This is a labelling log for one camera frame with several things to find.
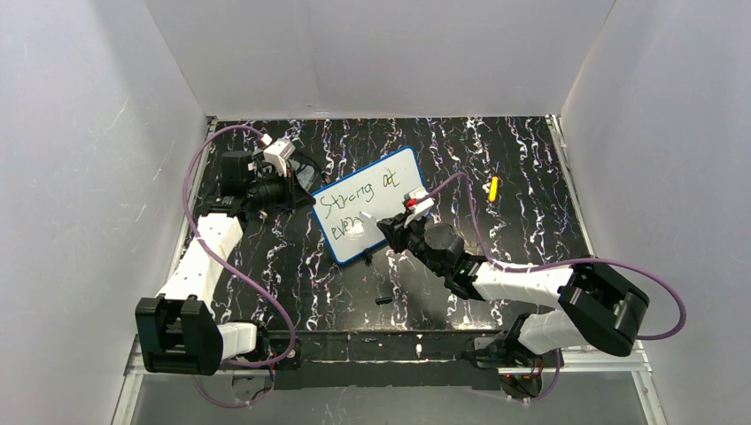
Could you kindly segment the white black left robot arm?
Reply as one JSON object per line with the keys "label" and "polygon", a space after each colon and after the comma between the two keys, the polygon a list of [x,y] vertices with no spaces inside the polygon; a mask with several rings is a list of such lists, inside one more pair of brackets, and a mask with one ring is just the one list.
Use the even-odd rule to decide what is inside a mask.
{"label": "white black left robot arm", "polygon": [[300,153],[283,162],[260,151],[222,155],[218,189],[198,209],[197,236],[157,295],[142,298],[135,308],[147,371],[213,375],[225,361],[269,357],[267,330],[259,321],[215,322],[213,293],[249,220],[261,212],[293,213],[313,205],[310,189],[320,171]]}

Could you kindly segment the blue framed whiteboard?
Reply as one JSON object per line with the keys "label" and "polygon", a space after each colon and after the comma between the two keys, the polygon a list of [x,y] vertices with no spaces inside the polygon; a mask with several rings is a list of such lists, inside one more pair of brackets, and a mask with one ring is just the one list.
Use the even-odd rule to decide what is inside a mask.
{"label": "blue framed whiteboard", "polygon": [[333,259],[344,265],[384,241],[377,220],[406,210],[406,195],[426,184],[416,149],[405,146],[313,193],[317,219]]}

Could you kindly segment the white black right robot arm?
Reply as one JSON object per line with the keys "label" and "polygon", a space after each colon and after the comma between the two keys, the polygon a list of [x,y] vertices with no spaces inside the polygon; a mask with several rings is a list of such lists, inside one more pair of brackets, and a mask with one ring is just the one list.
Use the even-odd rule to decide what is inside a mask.
{"label": "white black right robot arm", "polygon": [[463,356],[478,364],[522,365],[576,345],[625,357],[650,303],[644,291],[605,264],[513,273],[467,252],[448,224],[430,224],[425,217],[411,220],[399,213],[376,226],[395,252],[410,251],[458,298],[549,307],[548,313],[519,315],[509,330],[492,340],[469,342]]}

